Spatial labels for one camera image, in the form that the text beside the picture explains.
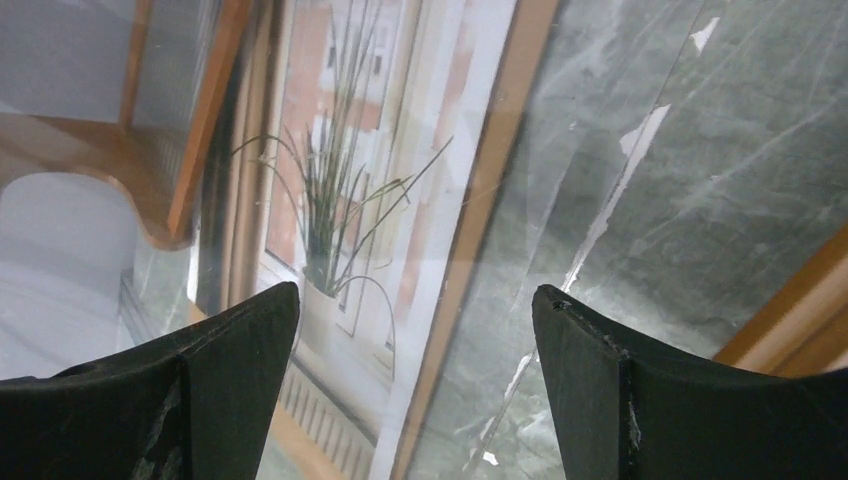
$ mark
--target flower pot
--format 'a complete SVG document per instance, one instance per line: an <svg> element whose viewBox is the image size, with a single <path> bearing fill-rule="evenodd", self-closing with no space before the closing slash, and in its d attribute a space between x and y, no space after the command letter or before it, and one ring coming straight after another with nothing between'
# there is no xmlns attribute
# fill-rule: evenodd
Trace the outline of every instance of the flower pot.
<svg viewBox="0 0 848 480"><path fill-rule="evenodd" d="M339 301L315 288L312 282L301 282L300 339L317 354L329 349L330 329L339 316Z"/></svg>

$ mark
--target radiator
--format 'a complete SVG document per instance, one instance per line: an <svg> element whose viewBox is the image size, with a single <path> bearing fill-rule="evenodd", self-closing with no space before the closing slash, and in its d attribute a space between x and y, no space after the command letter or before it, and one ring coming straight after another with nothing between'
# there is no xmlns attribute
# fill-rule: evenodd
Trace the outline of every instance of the radiator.
<svg viewBox="0 0 848 480"><path fill-rule="evenodd" d="M374 443L293 363L283 379L280 403L347 478L368 478Z"/></svg>

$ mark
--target plant pot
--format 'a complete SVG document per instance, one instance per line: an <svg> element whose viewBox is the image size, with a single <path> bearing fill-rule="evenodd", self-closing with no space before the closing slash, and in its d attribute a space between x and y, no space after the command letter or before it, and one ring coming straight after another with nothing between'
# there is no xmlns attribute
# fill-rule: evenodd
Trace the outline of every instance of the plant pot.
<svg viewBox="0 0 848 480"><path fill-rule="evenodd" d="M317 354L329 349L330 331L339 316L339 301L315 288L312 282L301 281L300 339Z"/></svg>

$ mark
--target gray floor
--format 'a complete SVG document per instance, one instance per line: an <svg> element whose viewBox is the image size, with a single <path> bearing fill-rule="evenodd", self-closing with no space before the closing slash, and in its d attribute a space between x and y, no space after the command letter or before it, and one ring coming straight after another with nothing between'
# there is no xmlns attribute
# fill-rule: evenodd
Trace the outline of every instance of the gray floor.
<svg viewBox="0 0 848 480"><path fill-rule="evenodd" d="M848 3L562 3L411 478L564 477L540 283L710 356L848 221Z"/></svg>

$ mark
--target framed picture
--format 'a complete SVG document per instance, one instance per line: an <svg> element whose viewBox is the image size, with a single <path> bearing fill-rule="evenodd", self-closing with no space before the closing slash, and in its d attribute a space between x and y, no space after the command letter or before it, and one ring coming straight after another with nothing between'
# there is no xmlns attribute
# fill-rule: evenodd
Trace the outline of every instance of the framed picture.
<svg viewBox="0 0 848 480"><path fill-rule="evenodd" d="M343 292L340 311L322 326L328 348L297 343L284 382L286 412L350 478L388 478L395 464L515 3L293 0L277 19L274 135L317 143L337 94L335 69L345 51L339 39L348 38L340 32L363 31L366 86L355 99L361 114L345 135L356 136L353 162L370 191L414 175L442 151L354 255L351 247L371 231L381 207L358 210L341 257L352 276L371 281L352 281ZM270 185L259 289L302 283L305 266L296 216L303 208L300 172L285 149L268 153L281 178ZM347 200L359 205L369 190L354 195Z"/></svg>

